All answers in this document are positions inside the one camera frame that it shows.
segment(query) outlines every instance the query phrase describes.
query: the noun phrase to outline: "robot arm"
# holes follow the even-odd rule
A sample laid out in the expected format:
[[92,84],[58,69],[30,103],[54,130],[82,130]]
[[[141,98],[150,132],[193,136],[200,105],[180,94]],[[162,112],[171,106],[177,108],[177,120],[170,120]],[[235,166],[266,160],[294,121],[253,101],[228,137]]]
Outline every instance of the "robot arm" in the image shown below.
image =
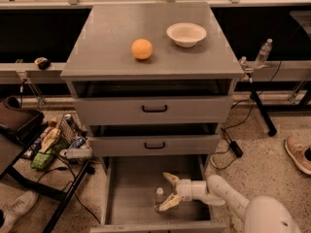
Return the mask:
[[182,201],[200,200],[204,204],[214,206],[225,204],[222,198],[207,193],[205,181],[180,180],[177,176],[169,173],[163,173],[163,176],[173,185],[174,192],[160,205],[159,210],[161,212],[177,206]]
[[214,206],[226,202],[244,222],[244,233],[301,233],[289,211],[274,198],[258,196],[249,201],[218,175],[207,179],[210,194],[207,193],[205,181],[180,180],[169,173],[163,173],[163,176],[175,190],[160,205],[160,211],[166,211],[182,201],[200,200]]

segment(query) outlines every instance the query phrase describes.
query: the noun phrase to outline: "shoe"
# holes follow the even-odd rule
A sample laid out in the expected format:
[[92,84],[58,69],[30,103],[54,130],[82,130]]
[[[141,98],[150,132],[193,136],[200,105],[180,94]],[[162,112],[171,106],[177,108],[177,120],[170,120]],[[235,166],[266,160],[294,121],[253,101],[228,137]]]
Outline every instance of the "shoe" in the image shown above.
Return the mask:
[[30,211],[38,200],[38,193],[26,191],[13,204],[4,208],[4,223],[0,233],[9,233],[16,221]]
[[307,175],[311,175],[311,161],[304,154],[309,148],[309,146],[304,146],[293,136],[285,140],[285,149],[294,161],[294,164]]

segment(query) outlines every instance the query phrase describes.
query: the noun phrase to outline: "terrazzo floor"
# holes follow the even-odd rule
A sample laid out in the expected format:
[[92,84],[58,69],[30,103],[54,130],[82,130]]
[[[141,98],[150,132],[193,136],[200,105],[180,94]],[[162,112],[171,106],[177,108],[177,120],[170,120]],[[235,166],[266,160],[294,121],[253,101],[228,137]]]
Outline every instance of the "terrazzo floor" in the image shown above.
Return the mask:
[[[252,103],[244,103],[233,108],[224,127],[235,125],[244,120],[248,115]],[[44,111],[46,119],[52,117],[62,117],[66,112],[72,111]],[[235,155],[230,150],[225,154],[213,155],[211,161],[216,170],[211,165],[208,166],[206,175],[219,174],[227,182],[252,200],[258,195],[268,195],[276,198],[292,214],[301,232],[311,232],[311,183],[310,177],[300,172],[290,159],[284,149],[284,140],[290,135],[297,137],[305,145],[311,144],[310,125],[311,115],[303,114],[277,114],[270,113],[278,133],[269,137],[267,127],[262,119],[259,109],[254,106],[247,120],[241,125],[227,129],[232,140],[236,141],[244,154],[241,158],[235,159],[227,168]],[[226,151],[227,143],[221,139],[218,152]],[[55,160],[49,170],[63,165],[59,160]],[[76,194],[78,198],[93,211],[95,216],[101,217],[101,199],[106,182],[101,164],[94,159],[91,164],[95,173],[86,175],[80,184]],[[26,178],[36,181],[42,172],[34,171],[30,168],[29,160],[21,159],[15,168]],[[72,180],[70,172],[53,171],[46,174],[41,183],[51,185],[56,188],[63,188]],[[10,176],[6,175],[0,182],[0,208],[5,203],[14,201],[25,189],[16,183]],[[58,202],[51,198],[40,195],[34,208],[15,225],[12,232],[43,232],[45,225],[50,220]],[[224,222],[225,233],[243,232],[243,223],[237,215],[227,205],[213,207],[213,219]],[[99,223],[73,196],[53,232],[89,232],[90,228],[98,227]]]

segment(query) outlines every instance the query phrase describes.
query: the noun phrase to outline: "plastic bottle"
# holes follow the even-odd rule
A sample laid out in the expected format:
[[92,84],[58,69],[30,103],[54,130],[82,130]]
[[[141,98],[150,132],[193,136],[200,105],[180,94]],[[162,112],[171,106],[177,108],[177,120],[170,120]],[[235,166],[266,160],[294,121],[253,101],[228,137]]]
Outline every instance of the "plastic bottle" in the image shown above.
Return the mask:
[[255,68],[261,68],[264,66],[270,52],[272,50],[272,39],[268,39],[264,44],[262,44],[259,54],[255,60]]
[[159,207],[165,201],[166,195],[162,187],[158,187],[155,190],[155,211],[160,213]]

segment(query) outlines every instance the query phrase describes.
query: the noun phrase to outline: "orange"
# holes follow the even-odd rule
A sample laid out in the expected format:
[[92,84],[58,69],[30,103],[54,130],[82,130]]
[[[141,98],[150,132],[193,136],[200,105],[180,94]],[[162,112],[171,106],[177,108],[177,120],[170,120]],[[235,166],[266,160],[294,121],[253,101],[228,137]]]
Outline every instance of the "orange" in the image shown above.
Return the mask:
[[132,44],[132,53],[137,59],[147,59],[153,54],[153,45],[146,39],[138,39]]

